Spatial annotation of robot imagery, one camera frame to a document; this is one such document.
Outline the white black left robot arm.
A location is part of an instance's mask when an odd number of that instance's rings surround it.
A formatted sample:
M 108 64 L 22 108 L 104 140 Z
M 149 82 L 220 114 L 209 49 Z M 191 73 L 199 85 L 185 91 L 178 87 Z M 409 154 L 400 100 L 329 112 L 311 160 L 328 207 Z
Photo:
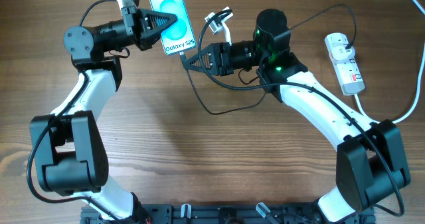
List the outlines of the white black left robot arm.
M 123 7 L 121 13 L 118 21 L 78 25 L 65 32 L 64 46 L 79 79 L 59 107 L 31 120 L 27 184 L 38 199 L 54 192 L 59 203 L 86 202 L 104 223 L 151 223 L 135 194 L 110 176 L 96 122 L 122 81 L 120 52 L 131 45 L 150 49 L 177 17 L 135 5 Z

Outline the blue screen smartphone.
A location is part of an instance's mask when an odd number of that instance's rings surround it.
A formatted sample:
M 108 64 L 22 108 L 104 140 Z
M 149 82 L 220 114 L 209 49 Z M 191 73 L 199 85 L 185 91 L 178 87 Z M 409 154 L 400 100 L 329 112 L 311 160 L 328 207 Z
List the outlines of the blue screen smartphone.
M 195 34 L 191 26 L 184 0 L 149 0 L 151 8 L 166 16 L 157 23 L 167 28 L 161 32 L 161 42 L 166 55 L 174 55 L 196 47 Z

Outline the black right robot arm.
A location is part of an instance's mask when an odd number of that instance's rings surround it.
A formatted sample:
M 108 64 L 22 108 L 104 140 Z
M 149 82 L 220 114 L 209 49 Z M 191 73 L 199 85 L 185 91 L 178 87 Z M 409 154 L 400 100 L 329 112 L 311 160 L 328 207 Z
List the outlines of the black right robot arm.
M 326 90 L 290 50 L 291 31 L 284 12 L 261 11 L 250 41 L 213 43 L 182 57 L 185 70 L 217 82 L 235 70 L 256 69 L 265 93 L 297 110 L 337 153 L 336 186 L 317 200 L 326 223 L 340 223 L 380 207 L 410 181 L 400 130 L 390 120 L 377 122 L 354 111 Z

